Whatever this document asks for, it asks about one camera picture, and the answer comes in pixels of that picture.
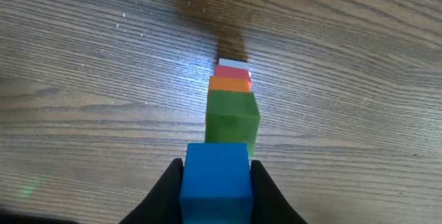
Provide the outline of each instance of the block tower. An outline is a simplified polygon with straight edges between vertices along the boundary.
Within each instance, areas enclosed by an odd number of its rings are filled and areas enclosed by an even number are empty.
[[[260,114],[249,65],[220,59],[210,77],[204,144],[189,144],[180,191],[184,224],[250,224]]]

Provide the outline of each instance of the blue block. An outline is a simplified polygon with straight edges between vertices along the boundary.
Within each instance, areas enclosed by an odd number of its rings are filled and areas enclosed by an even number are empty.
[[[184,224],[250,224],[253,198],[247,145],[189,144],[180,205]]]

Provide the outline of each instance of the red block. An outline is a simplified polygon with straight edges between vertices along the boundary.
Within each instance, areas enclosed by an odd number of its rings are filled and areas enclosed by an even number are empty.
[[[216,65],[215,76],[247,80],[249,89],[251,89],[251,78],[249,72],[245,69]]]

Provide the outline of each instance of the wooden surface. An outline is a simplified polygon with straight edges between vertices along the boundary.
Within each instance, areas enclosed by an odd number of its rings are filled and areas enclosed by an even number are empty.
[[[203,141],[223,56],[248,59],[256,159],[306,221],[441,223],[441,6],[0,0],[0,207],[117,223]]]

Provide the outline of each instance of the cube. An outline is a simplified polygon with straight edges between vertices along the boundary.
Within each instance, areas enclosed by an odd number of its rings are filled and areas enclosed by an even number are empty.
[[[253,157],[259,124],[253,93],[209,91],[205,142],[244,142]]]
[[[250,224],[253,194],[246,144],[189,144],[180,207],[184,224]]]
[[[220,58],[218,64],[222,66],[230,66],[233,68],[245,69],[249,71],[249,64],[246,62],[239,62],[231,59]]]
[[[210,77],[209,90],[250,93],[249,83],[247,80],[219,76]]]
[[[249,83],[249,89],[251,89],[251,78],[249,72],[245,69],[216,65],[215,76],[247,80]]]

